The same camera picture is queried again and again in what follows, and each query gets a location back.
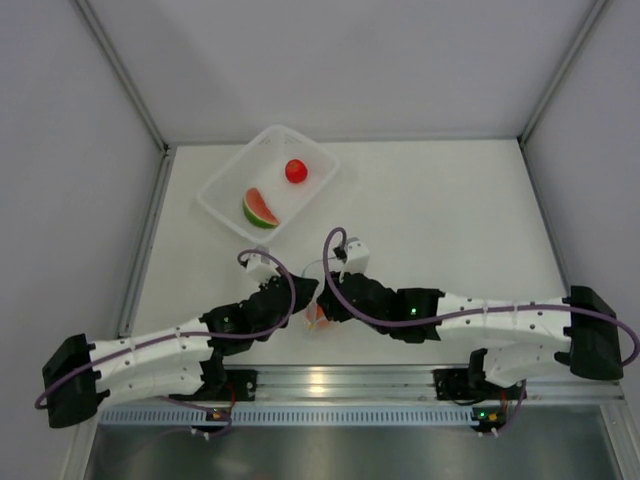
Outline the clear zip top bag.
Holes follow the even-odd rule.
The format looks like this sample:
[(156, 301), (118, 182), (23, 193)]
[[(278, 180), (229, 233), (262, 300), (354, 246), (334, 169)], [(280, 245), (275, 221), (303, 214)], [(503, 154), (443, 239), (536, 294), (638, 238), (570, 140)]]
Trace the clear zip top bag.
[[(319, 305), (317, 303), (317, 300), (320, 296), (320, 294), (323, 292), (324, 289), (324, 269), (323, 269), (323, 261), (321, 259), (317, 259), (312, 261), (311, 263), (309, 263), (307, 266), (305, 266), (301, 273), (300, 273), (300, 277), (301, 278), (311, 278), (314, 280), (318, 281), (318, 286), (315, 290), (315, 293), (312, 296), (311, 302), (308, 304), (308, 306), (306, 307), (306, 310), (310, 307), (310, 306), (315, 306), (315, 305)], [(331, 322), (331, 326), (329, 328), (325, 328), (322, 330), (316, 330), (316, 331), (310, 331), (307, 328), (307, 324), (306, 324), (306, 318), (305, 318), (305, 313), (304, 313), (304, 322), (305, 322), (305, 326), (306, 326), (306, 330), (308, 332), (309, 335), (324, 335), (325, 333), (327, 333), (328, 331), (332, 330), (334, 328), (334, 323), (331, 322), (327, 317), (327, 319)]]

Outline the fake watermelon slice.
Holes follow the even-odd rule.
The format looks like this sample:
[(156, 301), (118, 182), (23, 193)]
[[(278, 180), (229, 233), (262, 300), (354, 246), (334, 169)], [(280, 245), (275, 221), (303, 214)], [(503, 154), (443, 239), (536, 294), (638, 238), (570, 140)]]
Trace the fake watermelon slice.
[(279, 219), (267, 206), (261, 192), (255, 187), (245, 192), (242, 207), (246, 219), (258, 228), (274, 229), (280, 224)]

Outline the fake red tomato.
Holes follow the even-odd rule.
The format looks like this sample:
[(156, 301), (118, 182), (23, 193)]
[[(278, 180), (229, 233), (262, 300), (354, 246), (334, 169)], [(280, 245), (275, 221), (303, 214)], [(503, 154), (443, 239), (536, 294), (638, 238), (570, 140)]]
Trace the fake red tomato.
[(292, 184), (300, 184), (308, 177), (308, 168), (300, 159), (289, 160), (284, 169), (285, 178)]

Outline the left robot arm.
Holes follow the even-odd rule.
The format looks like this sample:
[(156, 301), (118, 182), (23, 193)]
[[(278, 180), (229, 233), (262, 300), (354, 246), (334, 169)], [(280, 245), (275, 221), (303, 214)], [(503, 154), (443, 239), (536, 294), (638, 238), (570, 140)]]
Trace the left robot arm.
[(225, 390), (226, 357), (267, 341), (310, 303), (315, 279), (277, 273), (247, 299), (216, 307), (166, 330), (138, 337), (65, 339), (42, 368), (35, 401), (50, 427), (82, 423), (113, 405), (151, 397), (204, 401)]

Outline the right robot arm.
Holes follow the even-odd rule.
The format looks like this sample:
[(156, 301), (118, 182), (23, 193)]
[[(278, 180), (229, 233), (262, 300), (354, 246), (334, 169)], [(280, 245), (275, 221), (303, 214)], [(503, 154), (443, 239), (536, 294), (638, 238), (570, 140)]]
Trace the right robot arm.
[(468, 346), (468, 388), (480, 397), (568, 369), (596, 381), (623, 376), (615, 312), (591, 288), (541, 302), (480, 300), (439, 289), (393, 290), (363, 274), (332, 273), (317, 299), (333, 322), (361, 320), (408, 344)]

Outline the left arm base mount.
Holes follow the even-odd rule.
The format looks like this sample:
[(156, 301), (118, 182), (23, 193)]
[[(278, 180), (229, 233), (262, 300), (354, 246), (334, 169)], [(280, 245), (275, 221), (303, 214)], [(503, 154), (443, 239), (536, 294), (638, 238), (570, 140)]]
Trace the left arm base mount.
[(172, 394), (170, 398), (180, 401), (241, 401), (255, 400), (257, 371), (251, 369), (209, 371), (201, 375), (203, 385), (193, 394)]

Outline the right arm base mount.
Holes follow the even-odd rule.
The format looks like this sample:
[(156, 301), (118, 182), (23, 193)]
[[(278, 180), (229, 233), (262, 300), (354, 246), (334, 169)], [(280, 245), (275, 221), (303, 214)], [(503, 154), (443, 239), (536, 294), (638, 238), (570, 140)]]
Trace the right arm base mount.
[(488, 350), (481, 348), (471, 353), (467, 367), (434, 370), (436, 398), (462, 406), (491, 400), (518, 400), (524, 391), (521, 381), (501, 387), (487, 380), (483, 370), (487, 354)]

